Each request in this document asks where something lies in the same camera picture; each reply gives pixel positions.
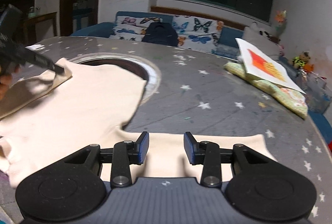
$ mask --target star-print tablecloth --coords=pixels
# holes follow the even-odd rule
[[[310,220],[314,224],[332,223],[332,159],[312,120],[302,120],[225,71],[227,59],[163,45],[104,38],[55,37],[40,44],[43,46],[39,52],[55,61],[97,52],[131,54],[150,60],[161,70],[160,87],[139,106],[126,131],[175,134],[191,131],[216,136],[264,134],[268,150],[281,164],[315,184],[317,201]],[[43,71],[28,65],[16,80]],[[4,179],[0,187],[2,207],[18,222],[20,213],[14,191]]]

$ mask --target black backpack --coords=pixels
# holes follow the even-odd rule
[[[178,34],[169,23],[151,23],[142,41],[177,47]]]

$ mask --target gray gripper base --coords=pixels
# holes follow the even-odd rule
[[[72,224],[261,224],[228,204],[220,189],[196,178],[140,177],[130,187],[113,189],[105,203]],[[306,224],[307,220],[293,222]]]

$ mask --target black robotic gripper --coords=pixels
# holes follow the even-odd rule
[[[243,144],[222,149],[186,132],[190,164],[203,165],[200,184],[192,177],[133,183],[129,166],[143,164],[148,147],[147,132],[114,148],[91,144],[28,176],[16,189],[23,223],[310,223],[311,181]],[[103,163],[112,163],[110,185],[100,179]],[[226,187],[221,163],[233,172]]]

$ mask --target window sill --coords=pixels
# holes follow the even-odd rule
[[[214,4],[210,4],[210,3],[205,3],[205,2],[197,1],[197,0],[175,0],[175,1],[182,1],[182,2],[194,3],[194,4],[198,4],[198,5],[203,5],[203,6],[208,6],[208,7],[216,8],[216,9],[225,10],[225,11],[232,12],[234,14],[238,14],[238,15],[244,16],[246,18],[252,19],[254,21],[260,22],[262,24],[266,24],[268,26],[271,26],[271,23],[268,23],[266,21],[260,20],[258,18],[253,17],[253,16],[250,16],[250,15],[244,14],[242,12],[236,11],[234,9],[230,9],[230,8],[226,8],[226,7],[222,7],[222,6],[218,6],[218,5],[214,5]]]

